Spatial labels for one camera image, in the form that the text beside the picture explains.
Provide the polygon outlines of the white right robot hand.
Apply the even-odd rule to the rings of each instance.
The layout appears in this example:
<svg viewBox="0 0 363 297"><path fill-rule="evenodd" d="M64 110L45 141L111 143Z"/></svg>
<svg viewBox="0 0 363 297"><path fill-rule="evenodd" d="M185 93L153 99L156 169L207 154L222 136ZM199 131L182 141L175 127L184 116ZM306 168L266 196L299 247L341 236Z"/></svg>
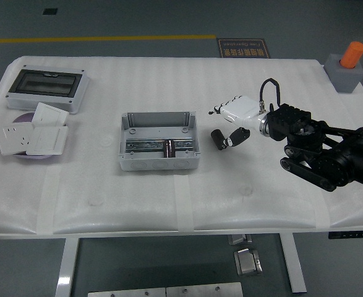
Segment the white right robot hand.
<svg viewBox="0 0 363 297"><path fill-rule="evenodd" d="M237 129L228 137L225 137L219 129L211 132L218 150L227 147L235 147L250 137L250 130L253 129L265 137L269 137L267 125L267 111L261 100L253 101L247 96L234 97L232 100L215 106L208 114L220 114L228 122L234 124Z"/></svg>

